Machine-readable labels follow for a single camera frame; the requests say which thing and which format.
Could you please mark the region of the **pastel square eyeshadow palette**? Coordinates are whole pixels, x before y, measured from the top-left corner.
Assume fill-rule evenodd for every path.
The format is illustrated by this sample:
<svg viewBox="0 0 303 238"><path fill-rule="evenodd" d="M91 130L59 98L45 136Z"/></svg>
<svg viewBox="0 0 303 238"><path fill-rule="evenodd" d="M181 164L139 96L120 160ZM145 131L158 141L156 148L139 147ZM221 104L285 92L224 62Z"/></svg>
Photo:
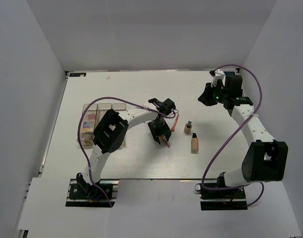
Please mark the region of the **pastel square eyeshadow palette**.
<svg viewBox="0 0 303 238"><path fill-rule="evenodd" d="M81 125L81 133L93 133L95 120L84 120Z"/></svg>

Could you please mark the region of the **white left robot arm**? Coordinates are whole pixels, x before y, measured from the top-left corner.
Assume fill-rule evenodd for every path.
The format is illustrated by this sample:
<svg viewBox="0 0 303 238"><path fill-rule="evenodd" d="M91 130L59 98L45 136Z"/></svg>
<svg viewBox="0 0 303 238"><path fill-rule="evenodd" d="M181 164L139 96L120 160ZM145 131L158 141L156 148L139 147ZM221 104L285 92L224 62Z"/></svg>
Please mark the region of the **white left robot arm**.
<svg viewBox="0 0 303 238"><path fill-rule="evenodd" d="M77 141L84 153L87 166L82 173L76 177L77 184L82 194L92 198L100 191L106 194L105 190L99 187L102 170L111 153L118 150L129 129L142 123L147 123L153 140L160 144L160 139L169 141L171 130L165 119L175 118L175 103L167 98L163 102L156 98L149 99L145 105L134 104L125 100L119 101L134 106L125 112L117 112L113 109L107 110L93 132L93 149L90 156L85 152L81 138Z"/></svg>

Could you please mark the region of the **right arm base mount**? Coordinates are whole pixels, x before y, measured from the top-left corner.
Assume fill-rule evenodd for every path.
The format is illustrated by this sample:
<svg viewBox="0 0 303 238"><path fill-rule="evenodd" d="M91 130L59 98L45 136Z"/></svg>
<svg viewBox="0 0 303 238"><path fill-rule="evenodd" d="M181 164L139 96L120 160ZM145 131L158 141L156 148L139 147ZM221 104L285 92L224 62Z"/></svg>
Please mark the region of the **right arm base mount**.
<svg viewBox="0 0 303 238"><path fill-rule="evenodd" d="M200 194L202 211L247 210L246 194L243 189L213 191L204 189L200 183L195 185L195 192Z"/></svg>

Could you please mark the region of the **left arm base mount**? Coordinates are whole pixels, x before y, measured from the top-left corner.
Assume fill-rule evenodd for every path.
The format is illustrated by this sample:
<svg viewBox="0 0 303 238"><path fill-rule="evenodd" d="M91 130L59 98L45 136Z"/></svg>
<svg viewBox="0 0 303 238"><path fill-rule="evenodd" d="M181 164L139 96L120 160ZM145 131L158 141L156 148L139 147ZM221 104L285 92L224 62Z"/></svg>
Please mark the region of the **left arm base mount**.
<svg viewBox="0 0 303 238"><path fill-rule="evenodd" d="M107 194L112 207L114 206L118 192L118 180L102 180L99 186ZM66 207L101 207L111 208L103 193L96 187L87 194L75 179L70 180L66 198Z"/></svg>

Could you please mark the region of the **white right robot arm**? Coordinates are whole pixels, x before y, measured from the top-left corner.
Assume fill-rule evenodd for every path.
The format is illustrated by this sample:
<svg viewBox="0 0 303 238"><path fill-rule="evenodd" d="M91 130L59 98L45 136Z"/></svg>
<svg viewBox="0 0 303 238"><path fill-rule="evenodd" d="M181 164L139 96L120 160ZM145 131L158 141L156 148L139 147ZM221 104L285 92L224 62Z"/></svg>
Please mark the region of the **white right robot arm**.
<svg viewBox="0 0 303 238"><path fill-rule="evenodd" d="M204 189L217 191L224 198L251 183L281 181L288 156L288 145L277 141L266 130L256 114L259 107L254 107L251 99L243 96L242 82L240 75L216 72L198 98L205 106L221 103L239 126L230 137L242 132L249 146L241 166L222 172L215 187L202 183Z"/></svg>

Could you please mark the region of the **pink blush palette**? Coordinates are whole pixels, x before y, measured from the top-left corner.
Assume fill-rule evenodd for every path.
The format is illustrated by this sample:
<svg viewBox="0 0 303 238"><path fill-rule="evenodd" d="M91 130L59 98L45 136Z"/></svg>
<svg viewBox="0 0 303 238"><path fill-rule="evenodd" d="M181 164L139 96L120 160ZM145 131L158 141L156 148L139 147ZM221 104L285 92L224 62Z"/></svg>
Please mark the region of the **pink blush palette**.
<svg viewBox="0 0 303 238"><path fill-rule="evenodd" d="M95 120L96 119L96 114L87 114L87 120Z"/></svg>

